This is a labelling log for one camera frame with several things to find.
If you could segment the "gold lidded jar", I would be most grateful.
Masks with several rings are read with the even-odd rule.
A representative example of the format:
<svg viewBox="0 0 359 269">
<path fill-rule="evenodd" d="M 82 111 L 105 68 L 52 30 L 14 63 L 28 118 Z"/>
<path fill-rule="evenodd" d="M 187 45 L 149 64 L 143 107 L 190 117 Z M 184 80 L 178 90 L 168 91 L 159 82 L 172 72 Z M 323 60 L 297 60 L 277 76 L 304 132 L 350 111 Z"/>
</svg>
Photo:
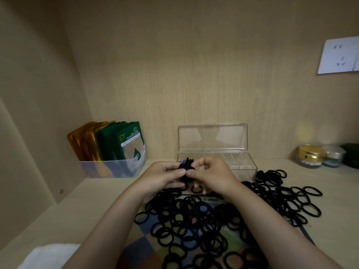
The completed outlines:
<svg viewBox="0 0 359 269">
<path fill-rule="evenodd" d="M 321 146 L 303 144 L 298 147 L 295 160 L 303 167 L 319 168 L 322 166 L 326 154 L 327 151 Z"/>
</svg>

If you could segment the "gold foil packet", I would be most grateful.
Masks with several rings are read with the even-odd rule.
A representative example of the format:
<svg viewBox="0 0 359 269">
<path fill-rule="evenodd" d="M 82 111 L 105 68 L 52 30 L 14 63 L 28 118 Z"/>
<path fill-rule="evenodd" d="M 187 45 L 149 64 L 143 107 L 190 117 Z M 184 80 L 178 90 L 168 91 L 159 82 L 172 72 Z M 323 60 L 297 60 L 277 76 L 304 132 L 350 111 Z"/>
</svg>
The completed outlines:
<svg viewBox="0 0 359 269">
<path fill-rule="evenodd" d="M 115 120 L 110 122 L 95 122 L 85 130 L 83 145 L 86 161 L 102 161 L 103 157 L 101 154 L 100 145 L 98 143 L 97 133 L 115 122 Z"/>
<path fill-rule="evenodd" d="M 79 161 L 92 160 L 91 154 L 88 151 L 87 143 L 85 141 L 85 131 L 94 124 L 95 122 L 85 123 L 84 125 L 67 134 L 67 140 L 69 141 Z"/>
</svg>

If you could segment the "white cloth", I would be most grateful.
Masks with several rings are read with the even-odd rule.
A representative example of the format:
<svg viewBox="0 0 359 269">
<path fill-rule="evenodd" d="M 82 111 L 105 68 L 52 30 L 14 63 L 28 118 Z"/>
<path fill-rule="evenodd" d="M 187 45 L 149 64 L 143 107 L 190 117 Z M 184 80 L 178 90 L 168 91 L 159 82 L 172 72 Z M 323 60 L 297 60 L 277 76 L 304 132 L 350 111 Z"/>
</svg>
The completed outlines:
<svg viewBox="0 0 359 269">
<path fill-rule="evenodd" d="M 61 269 L 80 244 L 48 244 L 36 247 L 17 269 Z"/>
</svg>

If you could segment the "plain green packet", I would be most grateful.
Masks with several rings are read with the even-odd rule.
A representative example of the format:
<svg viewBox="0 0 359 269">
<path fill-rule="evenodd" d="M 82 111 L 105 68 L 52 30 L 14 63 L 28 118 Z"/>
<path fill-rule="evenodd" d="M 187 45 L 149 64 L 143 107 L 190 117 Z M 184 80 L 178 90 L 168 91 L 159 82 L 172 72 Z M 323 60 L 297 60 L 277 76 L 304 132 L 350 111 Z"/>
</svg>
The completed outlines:
<svg viewBox="0 0 359 269">
<path fill-rule="evenodd" d="M 127 125 L 127 122 L 114 122 L 102 128 L 97 133 L 98 145 L 103 161 L 122 160 L 120 145 L 117 140 L 117 133 Z"/>
</svg>

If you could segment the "silver lidded jar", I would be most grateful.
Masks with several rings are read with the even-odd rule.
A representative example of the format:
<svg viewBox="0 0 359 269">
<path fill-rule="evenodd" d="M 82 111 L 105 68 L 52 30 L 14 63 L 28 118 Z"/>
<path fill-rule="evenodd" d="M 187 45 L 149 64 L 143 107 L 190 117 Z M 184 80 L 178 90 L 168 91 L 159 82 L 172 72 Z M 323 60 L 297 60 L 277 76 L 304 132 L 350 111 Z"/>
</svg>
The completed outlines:
<svg viewBox="0 0 359 269">
<path fill-rule="evenodd" d="M 342 147 L 330 144 L 322 145 L 321 147 L 326 151 L 323 166 L 338 168 L 342 165 L 343 157 L 346 154 Z"/>
</svg>

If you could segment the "white wall socket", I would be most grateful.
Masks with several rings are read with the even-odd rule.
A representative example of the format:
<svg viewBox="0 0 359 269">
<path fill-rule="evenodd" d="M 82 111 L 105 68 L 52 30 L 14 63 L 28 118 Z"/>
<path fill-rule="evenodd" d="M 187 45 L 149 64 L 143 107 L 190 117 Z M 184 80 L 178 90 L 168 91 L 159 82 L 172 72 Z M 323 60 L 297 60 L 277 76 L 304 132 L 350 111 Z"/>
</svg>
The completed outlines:
<svg viewBox="0 0 359 269">
<path fill-rule="evenodd" d="M 324 43 L 317 74 L 359 72 L 359 36 Z"/>
</svg>

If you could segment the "green packet with white label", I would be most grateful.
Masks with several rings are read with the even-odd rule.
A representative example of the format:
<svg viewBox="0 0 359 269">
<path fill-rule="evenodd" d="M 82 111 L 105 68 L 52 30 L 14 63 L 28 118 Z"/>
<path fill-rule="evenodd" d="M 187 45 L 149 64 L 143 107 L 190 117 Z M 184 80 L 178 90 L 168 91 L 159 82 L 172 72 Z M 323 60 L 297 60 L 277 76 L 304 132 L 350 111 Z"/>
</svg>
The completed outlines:
<svg viewBox="0 0 359 269">
<path fill-rule="evenodd" d="M 140 123 L 130 122 L 116 133 L 119 153 L 122 160 L 137 159 L 140 161 L 145 150 Z"/>
</svg>

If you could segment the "colourful checkered mat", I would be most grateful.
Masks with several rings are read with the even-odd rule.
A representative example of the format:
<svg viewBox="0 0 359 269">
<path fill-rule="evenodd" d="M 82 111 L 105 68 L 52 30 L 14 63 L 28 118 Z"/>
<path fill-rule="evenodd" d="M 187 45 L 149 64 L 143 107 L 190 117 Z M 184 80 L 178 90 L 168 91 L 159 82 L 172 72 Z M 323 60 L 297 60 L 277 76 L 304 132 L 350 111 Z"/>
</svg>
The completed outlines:
<svg viewBox="0 0 359 269">
<path fill-rule="evenodd" d="M 134 220 L 117 268 L 271 269 L 234 205 L 219 195 L 159 192 Z"/>
</svg>

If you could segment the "person's left forearm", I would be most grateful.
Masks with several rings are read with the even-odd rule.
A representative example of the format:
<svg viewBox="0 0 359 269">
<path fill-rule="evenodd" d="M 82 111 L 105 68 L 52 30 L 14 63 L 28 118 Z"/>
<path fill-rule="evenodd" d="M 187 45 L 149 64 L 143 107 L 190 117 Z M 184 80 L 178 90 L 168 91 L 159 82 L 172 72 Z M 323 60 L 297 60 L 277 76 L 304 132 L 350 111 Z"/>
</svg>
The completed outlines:
<svg viewBox="0 0 359 269">
<path fill-rule="evenodd" d="M 62 269 L 115 269 L 141 205 L 162 188 L 142 179 L 126 188 Z"/>
</svg>

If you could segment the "person's right hand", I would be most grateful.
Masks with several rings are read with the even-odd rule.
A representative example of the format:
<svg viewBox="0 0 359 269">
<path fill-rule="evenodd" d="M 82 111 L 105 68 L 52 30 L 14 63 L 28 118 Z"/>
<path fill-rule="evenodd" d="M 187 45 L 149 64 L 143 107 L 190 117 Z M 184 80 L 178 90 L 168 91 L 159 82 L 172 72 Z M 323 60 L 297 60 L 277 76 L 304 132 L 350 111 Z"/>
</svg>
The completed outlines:
<svg viewBox="0 0 359 269">
<path fill-rule="evenodd" d="M 195 179 L 194 182 L 195 188 L 202 188 L 203 195 L 214 191 L 224 198 L 229 198 L 231 192 L 240 186 L 240 181 L 221 158 L 203 157 L 191 166 L 193 169 L 189 170 L 205 170 L 204 178 Z"/>
</svg>

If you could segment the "clear plastic compartment box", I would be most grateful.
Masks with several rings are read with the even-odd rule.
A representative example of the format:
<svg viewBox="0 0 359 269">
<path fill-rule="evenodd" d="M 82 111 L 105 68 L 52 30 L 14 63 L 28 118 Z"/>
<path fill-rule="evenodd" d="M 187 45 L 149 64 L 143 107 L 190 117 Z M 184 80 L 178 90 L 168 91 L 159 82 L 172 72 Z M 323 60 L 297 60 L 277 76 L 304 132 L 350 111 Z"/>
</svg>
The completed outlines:
<svg viewBox="0 0 359 269">
<path fill-rule="evenodd" d="M 177 162 L 223 159 L 240 181 L 254 181 L 258 168 L 248 153 L 247 123 L 178 126 Z"/>
</svg>

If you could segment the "person's left hand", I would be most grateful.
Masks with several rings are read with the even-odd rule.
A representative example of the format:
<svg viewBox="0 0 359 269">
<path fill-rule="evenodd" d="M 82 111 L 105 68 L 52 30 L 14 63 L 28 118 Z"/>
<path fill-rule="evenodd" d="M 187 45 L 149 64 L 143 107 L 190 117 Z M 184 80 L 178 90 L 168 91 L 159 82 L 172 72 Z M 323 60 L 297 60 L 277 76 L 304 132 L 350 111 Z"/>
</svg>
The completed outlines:
<svg viewBox="0 0 359 269">
<path fill-rule="evenodd" d="M 143 193 L 143 203 L 147 203 L 164 189 L 184 187 L 185 183 L 180 180 L 180 177 L 168 177 L 168 171 L 180 169 L 179 166 L 178 162 L 157 161 L 143 172 L 136 181 Z"/>
</svg>

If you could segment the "dark green jar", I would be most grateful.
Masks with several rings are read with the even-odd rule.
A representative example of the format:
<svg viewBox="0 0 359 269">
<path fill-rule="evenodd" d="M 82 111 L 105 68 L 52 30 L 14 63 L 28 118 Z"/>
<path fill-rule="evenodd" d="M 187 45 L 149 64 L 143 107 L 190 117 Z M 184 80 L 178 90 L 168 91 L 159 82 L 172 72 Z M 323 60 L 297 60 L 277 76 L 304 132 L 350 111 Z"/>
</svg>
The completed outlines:
<svg viewBox="0 0 359 269">
<path fill-rule="evenodd" d="M 345 143 L 340 147 L 345 150 L 342 163 L 359 170 L 359 143 Z"/>
</svg>

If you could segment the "clear plastic storage bin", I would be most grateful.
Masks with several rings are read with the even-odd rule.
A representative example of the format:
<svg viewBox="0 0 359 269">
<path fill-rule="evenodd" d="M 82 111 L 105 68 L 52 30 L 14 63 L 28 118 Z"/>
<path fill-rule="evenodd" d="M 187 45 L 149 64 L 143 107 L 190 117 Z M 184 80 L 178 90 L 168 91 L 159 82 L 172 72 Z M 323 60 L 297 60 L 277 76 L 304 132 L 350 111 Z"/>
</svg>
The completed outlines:
<svg viewBox="0 0 359 269">
<path fill-rule="evenodd" d="M 79 161 L 88 178 L 133 178 L 138 177 L 146 163 L 146 146 L 143 146 L 140 159 L 114 161 Z"/>
</svg>

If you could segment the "person's right forearm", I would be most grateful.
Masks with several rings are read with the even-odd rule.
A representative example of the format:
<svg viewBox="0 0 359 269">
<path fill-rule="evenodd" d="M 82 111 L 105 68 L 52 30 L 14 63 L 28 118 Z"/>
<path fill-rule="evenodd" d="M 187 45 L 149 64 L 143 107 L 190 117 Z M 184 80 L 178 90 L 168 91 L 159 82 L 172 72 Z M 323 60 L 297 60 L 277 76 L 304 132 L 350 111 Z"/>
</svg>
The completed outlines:
<svg viewBox="0 0 359 269">
<path fill-rule="evenodd" d="M 236 206 L 273 269 L 343 269 L 236 179 L 224 197 Z"/>
</svg>

